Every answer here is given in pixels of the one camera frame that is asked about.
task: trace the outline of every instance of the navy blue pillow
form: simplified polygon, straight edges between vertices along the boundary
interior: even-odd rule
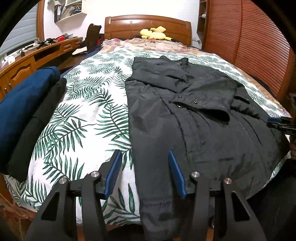
[[[0,102],[0,172],[50,88],[60,79],[57,67],[40,69],[13,88]]]

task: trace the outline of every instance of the brown chair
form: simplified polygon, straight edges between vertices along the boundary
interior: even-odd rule
[[[89,51],[93,46],[97,45],[97,41],[99,39],[101,25],[94,25],[91,23],[89,28],[87,29],[86,38],[84,40],[85,46],[87,47],[87,51]]]

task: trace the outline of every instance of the red basket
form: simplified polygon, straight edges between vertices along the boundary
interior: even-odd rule
[[[62,35],[60,37],[57,37],[55,40],[57,40],[58,42],[62,42],[62,41],[65,40],[65,38],[66,38],[66,36],[65,35]]]

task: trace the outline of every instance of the yellow plush toy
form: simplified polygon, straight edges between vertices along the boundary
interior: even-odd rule
[[[168,40],[172,41],[172,38],[166,37],[163,33],[166,29],[162,26],[159,26],[158,28],[151,28],[148,29],[142,29],[140,31],[140,34],[143,39],[159,39],[159,40]]]

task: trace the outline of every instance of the window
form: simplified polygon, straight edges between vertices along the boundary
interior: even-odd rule
[[[8,52],[11,53],[17,51],[21,47],[29,45],[37,39],[36,14],[37,5],[26,13],[7,36],[0,47],[0,56],[7,54]]]

